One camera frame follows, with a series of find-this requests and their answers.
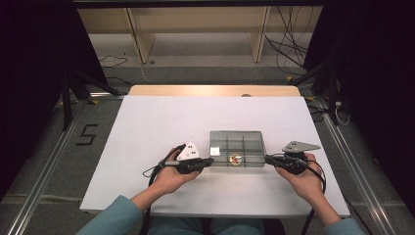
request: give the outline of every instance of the teal shirt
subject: teal shirt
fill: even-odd
[[[143,217],[143,213],[127,198],[118,196],[104,211],[98,214],[76,234],[126,234]],[[364,234],[357,221],[353,218],[341,221],[323,228],[327,235],[360,235]],[[180,234],[194,234],[189,230],[182,230]]]

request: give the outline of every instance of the transparent container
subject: transparent container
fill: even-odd
[[[212,166],[263,167],[265,149],[260,131],[216,130],[210,132]]]

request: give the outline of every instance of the hand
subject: hand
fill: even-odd
[[[315,157],[312,154],[305,154],[305,157],[309,161],[315,161]],[[320,167],[316,163],[308,162],[307,164],[321,174]],[[321,196],[324,197],[320,179],[310,170],[306,169],[299,175],[291,174],[281,167],[276,167],[276,170],[291,183],[296,193],[309,203],[318,200]]]
[[[174,161],[174,157],[179,153],[180,151],[174,152],[167,160]],[[167,166],[160,170],[155,182],[149,188],[134,196],[131,202],[144,212],[158,198],[175,192],[184,183],[195,179],[198,175],[198,172],[181,174],[175,167]]]
[[[174,161],[174,158],[180,153],[180,150],[175,151],[167,161]],[[175,167],[167,166],[163,168],[155,182],[151,187],[159,188],[164,194],[170,194],[175,192],[183,184],[195,179],[199,175],[198,172],[192,172],[190,174],[181,174]]]
[[[315,161],[315,157],[312,154],[305,154],[305,157],[309,161]],[[320,167],[316,163],[308,162],[307,164],[321,174]],[[321,181],[317,175],[309,169],[306,169],[299,175],[291,174],[280,167],[277,167],[276,170],[283,178],[291,183],[294,191],[312,206],[324,227],[341,220],[337,212],[324,196],[321,188]]]

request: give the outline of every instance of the small white object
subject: small white object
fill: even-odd
[[[219,147],[211,147],[210,148],[210,155],[211,156],[220,156],[220,148]]]
[[[182,152],[177,157],[178,161],[198,159],[200,157],[199,150],[196,148],[195,143],[191,140]]]

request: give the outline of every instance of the gold coin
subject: gold coin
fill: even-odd
[[[242,163],[242,157],[238,154],[229,156],[229,163],[233,166],[238,166]]]

